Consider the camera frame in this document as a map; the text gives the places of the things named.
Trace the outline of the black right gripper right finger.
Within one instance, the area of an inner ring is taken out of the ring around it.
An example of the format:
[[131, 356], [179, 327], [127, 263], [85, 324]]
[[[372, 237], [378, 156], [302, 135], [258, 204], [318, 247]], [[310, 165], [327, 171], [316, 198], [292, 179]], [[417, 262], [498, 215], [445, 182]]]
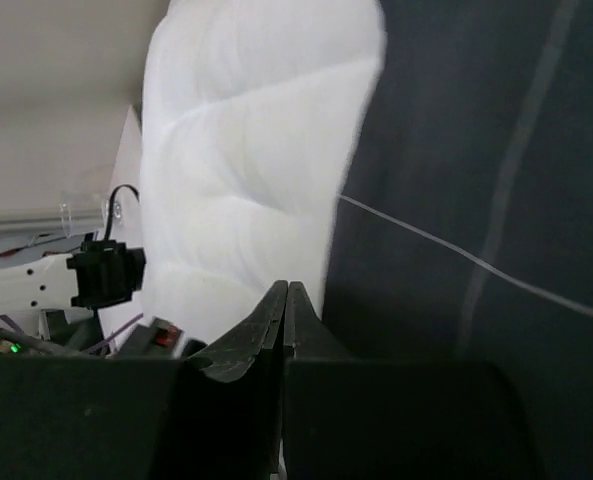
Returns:
[[353, 357], [299, 282], [284, 311], [283, 455], [292, 479], [541, 479], [517, 393], [487, 362]]

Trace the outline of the white pillow with yellow edge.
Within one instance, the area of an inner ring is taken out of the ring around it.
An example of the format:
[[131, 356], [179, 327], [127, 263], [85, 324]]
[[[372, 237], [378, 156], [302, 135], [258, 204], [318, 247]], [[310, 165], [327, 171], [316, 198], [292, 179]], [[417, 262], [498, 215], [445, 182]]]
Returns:
[[144, 78], [147, 315], [211, 342], [278, 280], [321, 306], [384, 46], [375, 1], [171, 3]]

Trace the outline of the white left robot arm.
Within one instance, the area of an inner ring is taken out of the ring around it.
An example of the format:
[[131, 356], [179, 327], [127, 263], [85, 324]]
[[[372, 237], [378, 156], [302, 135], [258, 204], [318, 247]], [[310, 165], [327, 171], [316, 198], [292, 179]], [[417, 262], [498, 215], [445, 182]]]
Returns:
[[142, 248], [115, 240], [85, 242], [78, 253], [0, 269], [0, 315], [25, 310], [104, 309], [142, 288]]

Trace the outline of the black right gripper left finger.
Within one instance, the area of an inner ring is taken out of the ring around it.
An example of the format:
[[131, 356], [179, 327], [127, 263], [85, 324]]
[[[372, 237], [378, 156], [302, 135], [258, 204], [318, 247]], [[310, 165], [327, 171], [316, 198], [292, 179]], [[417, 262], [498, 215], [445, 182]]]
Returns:
[[186, 359], [0, 355], [0, 479], [270, 478], [286, 300]]

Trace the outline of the dark grey checked pillowcase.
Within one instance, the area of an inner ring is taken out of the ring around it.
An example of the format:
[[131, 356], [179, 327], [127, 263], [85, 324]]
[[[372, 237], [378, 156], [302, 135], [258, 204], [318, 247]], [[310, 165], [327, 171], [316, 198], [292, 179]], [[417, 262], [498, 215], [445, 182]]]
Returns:
[[593, 479], [593, 1], [385, 1], [323, 307], [353, 352], [485, 359]]

